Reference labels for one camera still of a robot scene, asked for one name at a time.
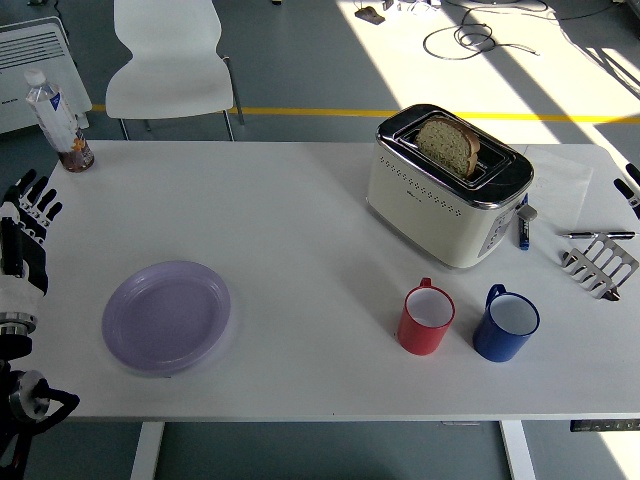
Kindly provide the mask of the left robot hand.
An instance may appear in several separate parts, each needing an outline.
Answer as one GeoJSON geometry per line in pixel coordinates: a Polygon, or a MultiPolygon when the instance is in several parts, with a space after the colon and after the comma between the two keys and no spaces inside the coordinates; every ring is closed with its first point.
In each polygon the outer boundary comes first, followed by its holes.
{"type": "Polygon", "coordinates": [[[1,199],[1,312],[35,315],[46,295],[45,240],[62,211],[49,178],[28,170],[1,199]]]}

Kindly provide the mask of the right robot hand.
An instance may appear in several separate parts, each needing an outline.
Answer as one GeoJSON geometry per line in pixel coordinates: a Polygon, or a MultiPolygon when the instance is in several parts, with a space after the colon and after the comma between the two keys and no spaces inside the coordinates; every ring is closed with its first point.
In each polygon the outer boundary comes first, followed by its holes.
{"type": "MultiPolygon", "coordinates": [[[[632,163],[625,165],[625,170],[636,186],[639,186],[639,169],[632,163]]],[[[637,219],[640,219],[639,195],[621,178],[613,181],[615,188],[623,195],[637,219]]]]}

